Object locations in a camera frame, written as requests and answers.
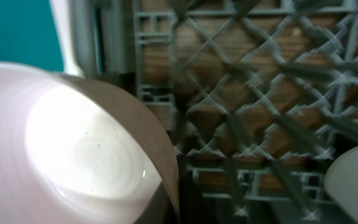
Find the white plastic fork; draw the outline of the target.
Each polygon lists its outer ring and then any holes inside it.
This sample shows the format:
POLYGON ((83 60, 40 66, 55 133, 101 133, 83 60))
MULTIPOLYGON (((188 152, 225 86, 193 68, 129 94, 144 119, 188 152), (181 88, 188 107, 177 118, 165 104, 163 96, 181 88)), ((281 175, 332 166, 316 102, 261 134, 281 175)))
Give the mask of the white plastic fork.
POLYGON ((63 60, 63 71, 75 77, 84 77, 75 55, 73 23, 69 0, 49 0, 58 43, 63 60))

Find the pink bowl with food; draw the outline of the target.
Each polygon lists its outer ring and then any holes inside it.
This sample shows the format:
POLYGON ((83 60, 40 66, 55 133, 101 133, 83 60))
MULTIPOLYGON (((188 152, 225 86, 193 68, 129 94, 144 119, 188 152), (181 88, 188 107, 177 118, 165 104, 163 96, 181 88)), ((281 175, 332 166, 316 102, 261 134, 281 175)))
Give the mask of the pink bowl with food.
POLYGON ((110 83, 0 62, 0 223, 152 223, 179 213, 160 121, 110 83))

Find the white cup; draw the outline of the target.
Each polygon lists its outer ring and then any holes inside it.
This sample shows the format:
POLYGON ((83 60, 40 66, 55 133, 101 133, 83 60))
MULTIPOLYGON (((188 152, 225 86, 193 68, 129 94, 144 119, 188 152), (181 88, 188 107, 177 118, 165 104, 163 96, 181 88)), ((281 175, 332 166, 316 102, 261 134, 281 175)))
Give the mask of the white cup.
POLYGON ((358 223, 358 146, 339 156, 324 177, 324 189, 358 223))

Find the grey dishwasher rack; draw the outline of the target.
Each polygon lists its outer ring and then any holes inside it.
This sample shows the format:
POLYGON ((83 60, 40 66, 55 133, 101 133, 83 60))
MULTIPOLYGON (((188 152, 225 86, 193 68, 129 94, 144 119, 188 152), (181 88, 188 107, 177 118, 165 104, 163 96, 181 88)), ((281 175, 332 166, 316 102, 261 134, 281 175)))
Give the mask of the grey dishwasher rack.
POLYGON ((70 1, 78 65, 177 155, 182 223, 352 223, 323 182, 358 145, 358 1, 70 1))

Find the teal serving tray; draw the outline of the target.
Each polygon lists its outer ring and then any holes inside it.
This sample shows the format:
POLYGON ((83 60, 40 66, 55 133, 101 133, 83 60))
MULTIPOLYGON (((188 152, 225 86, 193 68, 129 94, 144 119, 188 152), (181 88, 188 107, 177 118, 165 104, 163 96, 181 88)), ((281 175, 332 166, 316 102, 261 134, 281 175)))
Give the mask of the teal serving tray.
POLYGON ((0 61, 63 71, 48 0, 0 0, 0 61))

